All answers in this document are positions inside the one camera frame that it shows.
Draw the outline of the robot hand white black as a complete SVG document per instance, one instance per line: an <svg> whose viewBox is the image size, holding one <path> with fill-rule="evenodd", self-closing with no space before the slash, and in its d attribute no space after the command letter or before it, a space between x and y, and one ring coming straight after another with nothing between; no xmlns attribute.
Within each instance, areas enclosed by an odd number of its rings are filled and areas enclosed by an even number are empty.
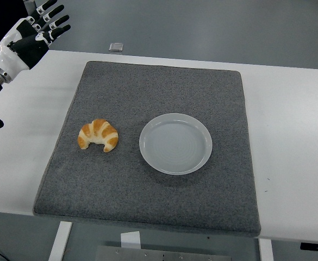
<svg viewBox="0 0 318 261"><path fill-rule="evenodd" d="M71 26L62 26L65 15L55 21L64 5L47 1L27 17L19 19L0 41L0 84L10 83L24 70L32 69L49 51L50 45Z"/></svg>

